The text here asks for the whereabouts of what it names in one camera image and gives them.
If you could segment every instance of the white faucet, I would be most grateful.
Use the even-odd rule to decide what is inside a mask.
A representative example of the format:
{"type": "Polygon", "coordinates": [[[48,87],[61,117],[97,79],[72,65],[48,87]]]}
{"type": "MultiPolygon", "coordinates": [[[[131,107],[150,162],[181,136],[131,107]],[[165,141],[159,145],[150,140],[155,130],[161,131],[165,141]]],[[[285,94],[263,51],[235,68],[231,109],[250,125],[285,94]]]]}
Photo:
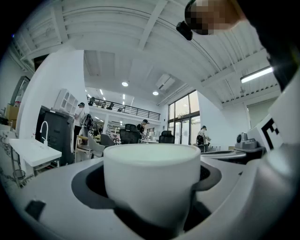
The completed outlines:
{"type": "Polygon", "coordinates": [[[46,139],[43,138],[43,137],[42,137],[42,138],[43,138],[43,140],[44,140],[44,144],[45,144],[46,146],[48,146],[48,141],[47,141],[47,139],[48,139],[48,123],[47,123],[46,121],[43,121],[42,126],[41,126],[41,130],[40,130],[39,132],[42,133],[42,129],[43,129],[44,123],[47,125],[47,132],[46,132],[46,139]]]}

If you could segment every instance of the railing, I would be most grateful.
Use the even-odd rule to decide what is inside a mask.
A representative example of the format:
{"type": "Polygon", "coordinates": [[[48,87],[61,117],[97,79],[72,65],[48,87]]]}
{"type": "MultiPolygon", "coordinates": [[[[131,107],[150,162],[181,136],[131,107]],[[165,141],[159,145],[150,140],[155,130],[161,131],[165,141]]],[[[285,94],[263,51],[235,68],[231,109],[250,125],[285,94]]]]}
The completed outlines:
{"type": "Polygon", "coordinates": [[[88,103],[90,106],[109,109],[112,111],[120,112],[120,113],[127,113],[139,117],[143,117],[145,119],[155,119],[159,120],[160,113],[157,112],[151,112],[144,109],[131,107],[128,105],[123,105],[120,103],[110,102],[110,101],[104,101],[98,98],[95,98],[95,101],[91,104],[90,97],[87,97],[88,103]]]}

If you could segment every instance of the ceiling light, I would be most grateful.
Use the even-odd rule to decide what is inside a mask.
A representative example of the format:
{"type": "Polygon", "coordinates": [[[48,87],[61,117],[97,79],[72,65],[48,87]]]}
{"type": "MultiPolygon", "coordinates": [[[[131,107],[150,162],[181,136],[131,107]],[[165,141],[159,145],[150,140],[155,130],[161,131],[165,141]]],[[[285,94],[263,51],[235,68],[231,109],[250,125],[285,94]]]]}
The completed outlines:
{"type": "Polygon", "coordinates": [[[246,75],[244,77],[241,77],[240,80],[241,80],[242,83],[246,83],[248,81],[251,81],[251,80],[253,80],[255,78],[258,78],[260,76],[266,75],[266,74],[271,73],[271,72],[273,72],[273,68],[272,67],[265,67],[263,69],[255,71],[255,72],[253,72],[251,74],[248,74],[248,75],[246,75]]]}

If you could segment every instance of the white cup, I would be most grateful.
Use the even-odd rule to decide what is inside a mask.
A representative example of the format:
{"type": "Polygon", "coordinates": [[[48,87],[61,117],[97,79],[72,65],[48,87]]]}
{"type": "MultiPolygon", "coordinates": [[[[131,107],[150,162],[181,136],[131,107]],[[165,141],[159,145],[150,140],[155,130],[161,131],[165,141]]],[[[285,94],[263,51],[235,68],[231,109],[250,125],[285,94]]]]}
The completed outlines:
{"type": "Polygon", "coordinates": [[[200,150],[176,144],[128,144],[104,150],[110,199],[152,225],[183,230],[191,187],[200,179],[200,150]]]}

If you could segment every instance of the black railing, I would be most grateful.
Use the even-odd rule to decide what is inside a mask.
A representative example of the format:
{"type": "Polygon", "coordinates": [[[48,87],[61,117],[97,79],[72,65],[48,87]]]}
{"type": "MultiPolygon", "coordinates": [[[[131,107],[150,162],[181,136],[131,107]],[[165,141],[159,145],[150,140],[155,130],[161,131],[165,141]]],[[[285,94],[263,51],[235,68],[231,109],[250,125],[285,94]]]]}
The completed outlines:
{"type": "Polygon", "coordinates": [[[116,111],[116,112],[120,112],[120,113],[127,113],[127,114],[131,114],[131,115],[143,117],[145,119],[159,120],[160,113],[157,113],[157,112],[151,112],[151,111],[144,110],[141,108],[123,105],[120,103],[104,101],[104,100],[101,100],[98,98],[95,98],[95,101],[91,102],[90,99],[91,99],[90,97],[87,97],[87,100],[88,100],[88,103],[90,106],[104,108],[104,109],[108,109],[108,110],[112,110],[112,111],[116,111]]]}

